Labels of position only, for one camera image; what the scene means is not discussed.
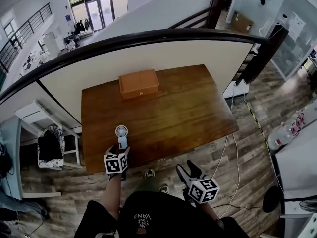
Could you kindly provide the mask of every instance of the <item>wooden floor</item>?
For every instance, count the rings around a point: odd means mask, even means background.
[[[251,84],[246,101],[251,104],[266,135],[269,135],[274,127],[287,120],[293,112],[304,107],[311,96],[312,92],[309,90],[305,75],[300,77],[296,74],[285,83],[269,63]],[[233,101],[233,114],[240,128],[235,133],[235,138],[238,144],[241,181],[232,204],[246,207],[261,206],[266,190],[275,184],[271,161],[260,131],[242,98]],[[181,156],[153,163],[151,167],[158,176],[162,177],[162,182],[169,185],[170,194],[180,197],[184,185],[176,174],[176,164],[184,164],[187,160],[192,160],[212,175],[221,156],[224,142],[225,138],[219,139]],[[141,182],[143,172],[148,166],[150,165],[129,169],[127,181],[122,183],[122,204]],[[55,185],[62,192],[62,197],[46,200],[51,219],[45,221],[32,234],[32,238],[73,237],[88,201],[98,200],[107,185],[105,173],[90,175],[84,169],[67,167],[64,171],[39,170],[36,166],[23,167],[22,179],[26,191],[36,189],[37,184],[42,184],[47,190]],[[229,136],[215,179],[220,185],[220,192],[212,207],[229,203],[238,183],[237,153],[232,136]],[[221,215],[225,209],[226,206],[223,206],[214,210]],[[279,215],[280,209],[267,214],[261,208],[248,211],[230,207],[226,213],[226,216],[234,217],[250,237],[259,237],[261,232],[276,223]],[[31,213],[20,215],[19,219],[19,227],[27,234],[42,222],[40,216]],[[17,230],[17,225],[12,225],[11,229],[17,237],[24,237]]]

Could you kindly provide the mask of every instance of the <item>sneaker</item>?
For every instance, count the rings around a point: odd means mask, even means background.
[[[147,177],[154,177],[155,176],[155,172],[153,169],[148,169],[145,173],[144,173],[144,179],[146,179]]]
[[[168,193],[169,193],[168,185],[167,185],[166,183],[163,184],[163,185],[159,188],[159,191],[160,191],[161,193],[166,193],[166,194],[168,194]]]

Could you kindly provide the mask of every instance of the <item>wooden table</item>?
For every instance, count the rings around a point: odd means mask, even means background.
[[[119,81],[82,91],[82,137],[87,171],[105,170],[103,157],[127,126],[129,165],[180,154],[238,130],[204,65],[157,71],[159,92],[122,100]]]

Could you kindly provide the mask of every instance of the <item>desk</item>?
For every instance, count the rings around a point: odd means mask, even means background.
[[[180,154],[238,130],[228,105],[204,65],[156,72],[159,92],[122,100],[119,81],[82,91],[82,137],[87,171],[105,170],[103,157],[127,126],[129,164]]]
[[[7,173],[6,178],[2,181],[2,188],[5,194],[18,200],[22,200],[22,198],[61,196],[60,192],[23,192],[20,172],[20,136],[22,126],[23,122],[17,117],[0,124],[1,137],[12,160],[12,167],[9,171],[11,174]]]

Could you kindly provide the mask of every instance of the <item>black t-shirt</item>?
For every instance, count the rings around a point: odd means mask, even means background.
[[[224,221],[224,231],[208,214],[180,198],[151,191],[133,193],[117,221],[100,203],[90,201],[75,238],[102,237],[118,230],[120,238],[231,237],[227,230],[248,237],[234,219]]]

